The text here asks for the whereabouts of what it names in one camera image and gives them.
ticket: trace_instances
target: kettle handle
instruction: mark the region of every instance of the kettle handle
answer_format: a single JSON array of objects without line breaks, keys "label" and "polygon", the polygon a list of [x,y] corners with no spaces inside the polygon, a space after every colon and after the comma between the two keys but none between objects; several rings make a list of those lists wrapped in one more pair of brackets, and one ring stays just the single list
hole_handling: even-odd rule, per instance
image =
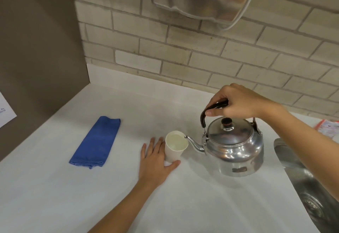
[{"label": "kettle handle", "polygon": [[224,101],[221,101],[221,102],[218,102],[216,104],[213,104],[209,107],[207,107],[200,115],[200,123],[201,123],[201,127],[205,128],[206,127],[206,123],[205,123],[205,112],[207,110],[210,110],[210,109],[214,109],[214,108],[224,108],[224,107],[227,107],[228,106],[228,99],[224,100]]}]

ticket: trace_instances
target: person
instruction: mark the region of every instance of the person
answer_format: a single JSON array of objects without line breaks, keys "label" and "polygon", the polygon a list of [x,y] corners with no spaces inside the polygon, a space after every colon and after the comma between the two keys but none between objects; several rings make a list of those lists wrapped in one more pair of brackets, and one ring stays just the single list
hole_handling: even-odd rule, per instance
[{"label": "person", "polygon": [[[339,200],[339,144],[294,117],[281,104],[235,83],[223,86],[206,107],[226,98],[229,101],[227,107],[207,110],[206,116],[262,119]],[[139,180],[135,187],[89,233],[126,233],[151,193],[179,166],[180,161],[164,166],[165,143],[162,137],[155,146],[154,141],[152,138],[147,152],[146,144],[142,146]]]}]

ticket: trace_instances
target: silver kettle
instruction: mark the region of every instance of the silver kettle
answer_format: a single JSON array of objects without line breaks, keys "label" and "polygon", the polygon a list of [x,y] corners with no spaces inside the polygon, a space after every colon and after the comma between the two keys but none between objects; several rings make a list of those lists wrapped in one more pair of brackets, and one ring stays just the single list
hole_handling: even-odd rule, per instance
[{"label": "silver kettle", "polygon": [[209,109],[228,106],[228,100],[207,107],[200,116],[204,128],[202,145],[191,137],[185,136],[193,147],[205,153],[215,169],[220,173],[243,177],[250,175],[261,167],[264,159],[264,140],[255,118],[250,123],[243,119],[220,117],[208,126],[206,131],[205,112]]}]

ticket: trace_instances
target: white cup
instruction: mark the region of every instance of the white cup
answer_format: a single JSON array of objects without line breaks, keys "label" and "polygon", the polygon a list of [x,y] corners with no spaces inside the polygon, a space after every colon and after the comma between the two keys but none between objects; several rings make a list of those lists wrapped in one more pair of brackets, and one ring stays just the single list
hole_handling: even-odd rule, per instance
[{"label": "white cup", "polygon": [[165,160],[167,162],[178,160],[182,152],[189,145],[189,141],[185,138],[185,134],[177,130],[168,133],[165,142]]}]

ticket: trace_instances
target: backsplash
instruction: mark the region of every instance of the backsplash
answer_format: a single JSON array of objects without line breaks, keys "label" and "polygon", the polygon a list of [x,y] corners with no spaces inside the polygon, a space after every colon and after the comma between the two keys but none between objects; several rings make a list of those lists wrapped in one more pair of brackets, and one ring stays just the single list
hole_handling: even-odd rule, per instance
[{"label": "backsplash", "polygon": [[339,118],[339,0],[252,0],[220,31],[151,0],[75,0],[87,63],[216,93],[242,84]]}]

